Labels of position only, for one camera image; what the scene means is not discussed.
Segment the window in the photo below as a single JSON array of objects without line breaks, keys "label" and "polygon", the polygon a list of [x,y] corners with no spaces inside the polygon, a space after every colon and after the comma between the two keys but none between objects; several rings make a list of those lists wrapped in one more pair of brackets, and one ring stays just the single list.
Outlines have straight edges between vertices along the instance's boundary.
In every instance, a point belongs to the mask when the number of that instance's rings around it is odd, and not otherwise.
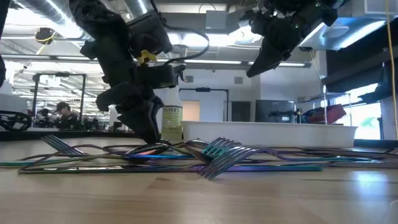
[{"label": "window", "polygon": [[[358,96],[372,93],[375,91],[376,87],[377,83],[347,91],[347,93],[351,95],[351,103],[361,101]],[[347,105],[349,104],[349,96],[346,95],[336,98],[335,103]],[[336,123],[350,126],[352,120],[352,125],[358,127],[355,132],[355,139],[380,139],[380,125],[377,120],[381,117],[380,103],[353,106],[351,109],[348,106],[345,107],[344,110],[347,115],[339,119]]]}]

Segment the bottle label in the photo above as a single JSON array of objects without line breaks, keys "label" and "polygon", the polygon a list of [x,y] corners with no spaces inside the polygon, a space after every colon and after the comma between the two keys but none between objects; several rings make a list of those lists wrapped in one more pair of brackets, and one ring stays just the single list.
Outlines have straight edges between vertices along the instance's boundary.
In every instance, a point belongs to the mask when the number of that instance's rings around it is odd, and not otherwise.
[{"label": "bottle label", "polygon": [[162,119],[162,138],[182,138],[182,106],[164,106]]}]

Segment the red object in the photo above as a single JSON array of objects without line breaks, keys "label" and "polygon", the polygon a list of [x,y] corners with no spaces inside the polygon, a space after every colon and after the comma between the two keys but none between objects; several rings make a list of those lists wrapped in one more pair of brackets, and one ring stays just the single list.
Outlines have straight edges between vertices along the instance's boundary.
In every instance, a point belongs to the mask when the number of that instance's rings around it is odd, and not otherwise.
[{"label": "red object", "polygon": [[[342,105],[333,105],[326,107],[326,117],[328,118],[328,124],[333,124],[334,122],[336,122],[338,119],[342,118],[346,114],[347,113]],[[316,108],[305,112],[303,115],[305,116],[308,123],[325,124],[324,108]]]}]

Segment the fork tines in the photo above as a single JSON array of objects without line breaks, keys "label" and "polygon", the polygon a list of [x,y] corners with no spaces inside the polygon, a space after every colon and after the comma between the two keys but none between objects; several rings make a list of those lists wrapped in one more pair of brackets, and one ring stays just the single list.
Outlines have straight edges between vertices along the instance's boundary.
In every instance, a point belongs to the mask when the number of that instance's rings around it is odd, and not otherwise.
[{"label": "fork tines", "polygon": [[216,140],[212,141],[202,153],[209,155],[221,155],[227,149],[230,149],[235,146],[241,146],[242,144],[224,137],[219,137]]},{"label": "fork tines", "polygon": [[224,153],[213,159],[210,164],[200,169],[198,174],[211,180],[220,173],[228,170],[231,166],[260,151],[260,148],[246,146],[233,146],[226,148]]},{"label": "fork tines", "polygon": [[85,154],[78,149],[72,148],[71,145],[67,144],[66,142],[62,141],[52,134],[42,137],[42,140],[51,147],[53,147],[55,150],[63,154]]}]

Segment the wooden table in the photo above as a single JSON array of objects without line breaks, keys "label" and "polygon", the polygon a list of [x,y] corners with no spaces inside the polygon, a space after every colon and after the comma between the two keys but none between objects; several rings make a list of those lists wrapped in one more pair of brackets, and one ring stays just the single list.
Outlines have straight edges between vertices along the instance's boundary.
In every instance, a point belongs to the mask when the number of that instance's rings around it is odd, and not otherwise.
[{"label": "wooden table", "polygon": [[[40,141],[0,142],[1,160],[47,152],[53,150]],[[389,169],[224,173],[214,181],[195,173],[18,175],[0,169],[1,224],[396,224],[395,200],[398,170]]]}]

